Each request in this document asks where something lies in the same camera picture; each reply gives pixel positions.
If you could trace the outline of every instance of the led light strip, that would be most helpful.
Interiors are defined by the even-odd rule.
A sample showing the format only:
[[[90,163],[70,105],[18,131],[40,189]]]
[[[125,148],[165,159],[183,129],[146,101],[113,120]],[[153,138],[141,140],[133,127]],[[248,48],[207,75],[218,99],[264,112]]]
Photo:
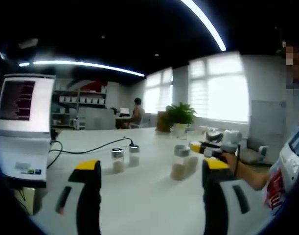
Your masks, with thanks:
[[[209,30],[210,34],[215,39],[216,43],[218,44],[221,51],[226,51],[227,48],[224,45],[220,35],[218,34],[215,27],[212,25],[208,17],[204,14],[204,12],[193,2],[193,0],[181,0],[189,9],[194,12],[194,14],[203,22],[206,28]]]
[[[108,70],[115,70],[119,72],[125,72],[130,73],[136,76],[144,77],[145,75],[138,72],[133,72],[129,70],[124,70],[116,67],[106,66],[106,65],[99,65],[99,64],[93,64],[93,63],[86,63],[86,62],[77,62],[77,61],[63,61],[63,60],[46,60],[46,61],[34,61],[34,65],[80,65],[80,66],[89,66],[89,67],[96,67],[96,68],[102,68],[102,69],[108,69]],[[30,63],[20,63],[20,67],[29,66]]]

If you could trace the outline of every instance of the metal lid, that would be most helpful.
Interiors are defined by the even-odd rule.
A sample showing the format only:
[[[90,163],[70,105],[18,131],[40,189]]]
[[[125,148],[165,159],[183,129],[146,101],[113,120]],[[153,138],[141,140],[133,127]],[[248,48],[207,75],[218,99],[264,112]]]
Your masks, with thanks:
[[[130,153],[139,153],[139,146],[138,145],[132,143],[129,146],[130,146],[129,147]]]
[[[111,150],[111,156],[113,158],[123,158],[124,153],[122,148],[113,148]]]
[[[176,145],[174,147],[174,155],[178,157],[188,157],[189,151],[190,149],[186,145]]]

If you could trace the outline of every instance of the window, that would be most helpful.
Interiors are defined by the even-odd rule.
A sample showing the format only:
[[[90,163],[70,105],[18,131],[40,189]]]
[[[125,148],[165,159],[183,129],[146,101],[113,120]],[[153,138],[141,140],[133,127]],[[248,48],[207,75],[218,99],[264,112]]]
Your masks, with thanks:
[[[188,101],[198,117],[248,122],[248,86],[239,54],[191,61]]]
[[[146,113],[165,111],[172,103],[172,80],[172,68],[147,76],[143,98]]]

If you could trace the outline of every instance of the computer monitor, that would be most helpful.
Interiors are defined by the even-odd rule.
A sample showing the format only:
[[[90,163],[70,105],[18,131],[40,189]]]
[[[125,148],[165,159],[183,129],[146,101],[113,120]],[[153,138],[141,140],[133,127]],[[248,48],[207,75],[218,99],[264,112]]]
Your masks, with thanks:
[[[130,110],[129,108],[120,108],[120,117],[129,117]]]
[[[0,93],[0,168],[11,187],[46,187],[54,76],[5,75]]]

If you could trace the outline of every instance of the black ceiling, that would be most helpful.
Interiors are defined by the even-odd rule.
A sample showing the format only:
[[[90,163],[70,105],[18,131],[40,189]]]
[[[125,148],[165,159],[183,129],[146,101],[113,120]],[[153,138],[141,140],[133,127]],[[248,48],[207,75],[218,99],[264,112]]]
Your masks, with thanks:
[[[228,51],[275,54],[279,46],[275,27],[282,24],[283,3],[194,1]],[[79,66],[19,68],[18,63],[65,59],[150,74],[220,52],[206,27],[180,0],[34,1],[3,5],[0,12],[7,13],[0,17],[0,51],[7,56],[0,59],[0,73],[38,72],[132,84],[143,77]],[[18,43],[30,38],[39,39],[37,46],[19,49]]]

